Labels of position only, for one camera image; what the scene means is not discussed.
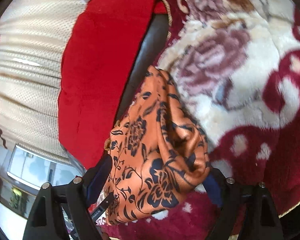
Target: pink rose pattern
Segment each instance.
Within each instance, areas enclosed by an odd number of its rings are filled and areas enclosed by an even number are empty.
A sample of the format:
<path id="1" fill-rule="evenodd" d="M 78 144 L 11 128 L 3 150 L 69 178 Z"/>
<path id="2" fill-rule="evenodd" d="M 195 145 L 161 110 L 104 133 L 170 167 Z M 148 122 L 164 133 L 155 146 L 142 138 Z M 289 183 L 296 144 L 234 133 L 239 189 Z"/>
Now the pink rose pattern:
<path id="1" fill-rule="evenodd" d="M 218 29 L 196 47 L 190 47 L 177 63 L 176 80 L 189 95 L 213 97 L 213 91 L 239 67 L 247 55 L 250 36 L 245 29 Z"/>
<path id="2" fill-rule="evenodd" d="M 226 12 L 222 0 L 187 0 L 190 15 L 202 23 L 219 20 L 220 14 Z"/>

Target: window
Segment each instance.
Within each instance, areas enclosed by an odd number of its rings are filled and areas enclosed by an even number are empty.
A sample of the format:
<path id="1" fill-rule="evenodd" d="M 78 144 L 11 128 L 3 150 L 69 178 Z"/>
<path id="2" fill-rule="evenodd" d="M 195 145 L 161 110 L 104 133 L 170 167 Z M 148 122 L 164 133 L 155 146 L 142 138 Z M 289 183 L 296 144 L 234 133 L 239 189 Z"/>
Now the window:
<path id="1" fill-rule="evenodd" d="M 13 179 L 37 190 L 45 182 L 58 186 L 68 184 L 75 176 L 80 176 L 76 168 L 48 160 L 20 146 L 13 150 L 7 173 Z"/>

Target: cream fabric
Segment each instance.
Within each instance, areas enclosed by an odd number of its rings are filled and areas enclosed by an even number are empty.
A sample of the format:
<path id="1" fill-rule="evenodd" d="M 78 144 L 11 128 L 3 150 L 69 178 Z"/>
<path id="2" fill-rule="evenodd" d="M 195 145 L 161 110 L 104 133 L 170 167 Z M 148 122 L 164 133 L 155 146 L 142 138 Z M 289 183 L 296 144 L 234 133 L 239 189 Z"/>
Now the cream fabric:
<path id="1" fill-rule="evenodd" d="M 80 0 L 13 0 L 0 19 L 0 145 L 68 163 L 58 141 L 60 63 Z"/>

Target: white wall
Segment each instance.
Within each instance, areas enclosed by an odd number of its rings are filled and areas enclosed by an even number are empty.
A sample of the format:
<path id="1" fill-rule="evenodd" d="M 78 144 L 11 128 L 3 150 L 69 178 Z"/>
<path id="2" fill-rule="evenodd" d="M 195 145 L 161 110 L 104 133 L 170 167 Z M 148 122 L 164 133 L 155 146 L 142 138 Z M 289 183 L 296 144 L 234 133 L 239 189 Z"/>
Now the white wall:
<path id="1" fill-rule="evenodd" d="M 27 220 L 0 203 L 0 227 L 9 240 L 22 240 Z"/>

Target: red rug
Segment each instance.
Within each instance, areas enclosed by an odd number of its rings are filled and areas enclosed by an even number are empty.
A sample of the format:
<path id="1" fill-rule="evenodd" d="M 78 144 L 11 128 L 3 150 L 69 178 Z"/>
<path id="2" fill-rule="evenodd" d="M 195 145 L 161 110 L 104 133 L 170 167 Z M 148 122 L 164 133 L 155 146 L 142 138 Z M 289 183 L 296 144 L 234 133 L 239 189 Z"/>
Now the red rug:
<path id="1" fill-rule="evenodd" d="M 61 63 L 59 141 L 86 169 L 96 165 L 156 0 L 91 0 Z"/>

